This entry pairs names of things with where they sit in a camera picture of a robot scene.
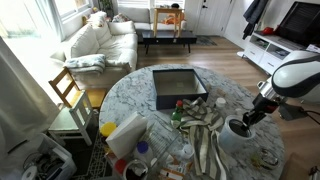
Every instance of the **couch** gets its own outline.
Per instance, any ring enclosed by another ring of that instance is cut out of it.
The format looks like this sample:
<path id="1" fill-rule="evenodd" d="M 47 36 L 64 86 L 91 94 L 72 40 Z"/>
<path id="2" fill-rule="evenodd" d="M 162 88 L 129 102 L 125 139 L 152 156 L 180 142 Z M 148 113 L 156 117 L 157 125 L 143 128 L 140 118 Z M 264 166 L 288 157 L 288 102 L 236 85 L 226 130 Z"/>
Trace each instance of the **couch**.
<path id="1" fill-rule="evenodd" d="M 130 7 L 118 7 L 118 13 L 121 13 L 130 18 L 134 22 L 136 33 L 138 35 L 138 41 L 143 42 L 142 31 L 153 30 L 154 21 L 154 9 L 148 8 L 130 8 Z M 161 20 L 165 19 L 167 14 L 161 13 L 158 17 L 158 30 L 174 30 L 174 24 L 163 24 Z M 187 21 L 181 22 L 181 29 L 186 30 Z"/>
<path id="2" fill-rule="evenodd" d="M 132 21 L 105 22 L 102 27 L 87 24 L 62 42 L 50 58 L 57 66 L 63 67 L 72 59 L 104 55 L 103 72 L 88 70 L 71 73 L 80 89 L 109 89 L 136 70 L 137 45 L 138 38 Z"/>

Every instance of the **door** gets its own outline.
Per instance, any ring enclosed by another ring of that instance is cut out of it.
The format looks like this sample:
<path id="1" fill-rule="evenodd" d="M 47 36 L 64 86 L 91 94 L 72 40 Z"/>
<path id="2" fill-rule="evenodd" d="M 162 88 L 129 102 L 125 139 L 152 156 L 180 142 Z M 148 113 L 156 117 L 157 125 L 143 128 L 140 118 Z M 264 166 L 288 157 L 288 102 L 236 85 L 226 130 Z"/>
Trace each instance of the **door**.
<path id="1" fill-rule="evenodd" d="M 222 36 L 229 21 L 234 0 L 201 0 L 200 3 L 195 33 Z"/>

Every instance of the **rug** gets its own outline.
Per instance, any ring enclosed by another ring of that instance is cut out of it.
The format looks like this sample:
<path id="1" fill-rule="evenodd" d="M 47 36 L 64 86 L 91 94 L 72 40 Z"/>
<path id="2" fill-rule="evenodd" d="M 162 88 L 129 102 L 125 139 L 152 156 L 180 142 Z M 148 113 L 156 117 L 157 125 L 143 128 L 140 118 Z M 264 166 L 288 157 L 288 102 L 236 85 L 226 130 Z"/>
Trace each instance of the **rug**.
<path id="1" fill-rule="evenodd" d="M 97 179 L 112 175 L 112 169 L 104 158 L 103 145 L 98 127 L 88 127 L 92 145 L 87 146 L 83 139 L 66 140 L 66 149 L 72 154 L 77 171 L 71 179 Z"/>
<path id="2" fill-rule="evenodd" d="M 201 46 L 217 46 L 215 42 L 211 40 L 212 36 L 198 36 L 197 35 L 197 45 Z"/>

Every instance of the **cup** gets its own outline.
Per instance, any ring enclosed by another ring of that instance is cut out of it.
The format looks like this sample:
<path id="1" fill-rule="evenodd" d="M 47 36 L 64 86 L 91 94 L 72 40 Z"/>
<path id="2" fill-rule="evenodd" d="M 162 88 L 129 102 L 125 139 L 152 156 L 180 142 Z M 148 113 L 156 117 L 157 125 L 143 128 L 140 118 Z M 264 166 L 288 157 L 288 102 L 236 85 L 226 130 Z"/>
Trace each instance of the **cup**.
<path id="1" fill-rule="evenodd" d="M 239 116 L 229 115 L 223 125 L 218 137 L 219 146 L 228 154 L 241 149 L 243 144 L 254 138 L 255 131 L 252 129 L 242 129 L 244 123 Z"/>

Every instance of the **cloth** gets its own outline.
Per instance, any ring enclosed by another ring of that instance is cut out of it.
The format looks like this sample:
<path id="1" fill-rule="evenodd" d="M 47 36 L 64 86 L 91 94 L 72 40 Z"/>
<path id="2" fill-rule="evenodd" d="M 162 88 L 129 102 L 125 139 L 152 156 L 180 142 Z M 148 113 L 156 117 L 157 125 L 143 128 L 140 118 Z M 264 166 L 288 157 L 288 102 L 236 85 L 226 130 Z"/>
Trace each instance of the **cloth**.
<path id="1" fill-rule="evenodd" d="M 243 17 L 248 22 L 248 25 L 244 29 L 242 39 L 246 39 L 247 36 L 250 36 L 254 31 L 255 25 L 259 22 L 259 19 L 268 3 L 268 0 L 254 0 L 246 12 L 243 14 Z"/>
<path id="2" fill-rule="evenodd" d="M 242 37 L 243 40 L 245 40 L 247 36 L 250 36 L 253 33 L 254 27 L 255 27 L 255 24 L 248 23 L 248 25 L 243 31 L 243 37 Z"/>
<path id="3" fill-rule="evenodd" d="M 67 59 L 64 63 L 64 67 L 67 67 L 69 71 L 74 73 L 103 73 L 106 66 L 106 56 L 103 54 L 92 54 L 87 56 L 81 56 L 78 58 Z"/>
<path id="4" fill-rule="evenodd" d="M 184 13 L 181 13 L 181 16 L 181 20 L 185 20 Z M 174 13 L 168 14 L 167 17 L 161 21 L 162 24 L 174 24 L 174 22 L 176 22 L 176 24 L 180 24 L 180 18 L 176 18 Z"/>
<path id="5" fill-rule="evenodd" d="M 183 100 L 182 130 L 187 130 L 194 147 L 196 175 L 208 175 L 213 179 L 229 179 L 224 151 L 218 145 L 219 132 L 224 121 L 220 114 L 209 107 L 202 98 L 191 102 Z"/>
<path id="6" fill-rule="evenodd" d="M 254 0 L 243 14 L 243 17 L 248 23 L 257 24 L 267 3 L 268 0 Z"/>

